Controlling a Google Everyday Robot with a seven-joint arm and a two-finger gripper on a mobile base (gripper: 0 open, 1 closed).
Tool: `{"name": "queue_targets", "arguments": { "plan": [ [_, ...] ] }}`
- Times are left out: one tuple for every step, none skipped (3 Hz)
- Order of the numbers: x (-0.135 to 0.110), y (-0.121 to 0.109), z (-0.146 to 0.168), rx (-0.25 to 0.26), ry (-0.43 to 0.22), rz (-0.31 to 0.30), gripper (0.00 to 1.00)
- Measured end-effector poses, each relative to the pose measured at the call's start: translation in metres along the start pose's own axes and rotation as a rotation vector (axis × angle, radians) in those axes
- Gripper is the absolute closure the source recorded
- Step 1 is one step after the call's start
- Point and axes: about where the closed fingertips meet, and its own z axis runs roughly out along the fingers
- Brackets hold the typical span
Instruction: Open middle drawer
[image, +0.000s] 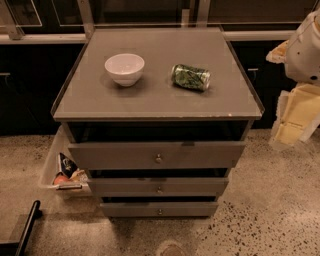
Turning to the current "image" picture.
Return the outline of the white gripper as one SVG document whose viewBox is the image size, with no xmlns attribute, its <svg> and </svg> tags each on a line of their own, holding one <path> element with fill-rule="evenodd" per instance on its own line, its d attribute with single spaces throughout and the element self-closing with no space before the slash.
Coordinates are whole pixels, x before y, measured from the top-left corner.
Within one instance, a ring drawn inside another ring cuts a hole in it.
<svg viewBox="0 0 320 256">
<path fill-rule="evenodd" d="M 290 92 L 280 93 L 269 144 L 291 147 L 298 141 L 306 142 L 319 125 L 320 87 L 298 83 Z"/>
</svg>

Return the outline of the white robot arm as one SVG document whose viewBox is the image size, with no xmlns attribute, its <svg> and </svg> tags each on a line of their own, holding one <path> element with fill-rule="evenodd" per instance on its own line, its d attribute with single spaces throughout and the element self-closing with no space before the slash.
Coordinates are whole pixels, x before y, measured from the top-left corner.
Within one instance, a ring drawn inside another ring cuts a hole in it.
<svg viewBox="0 0 320 256">
<path fill-rule="evenodd" d="M 283 63 L 285 74 L 296 82 L 280 93 L 270 145 L 276 150 L 305 142 L 319 126 L 320 116 L 320 9 L 311 12 L 293 33 L 272 51 L 266 60 Z"/>
</svg>

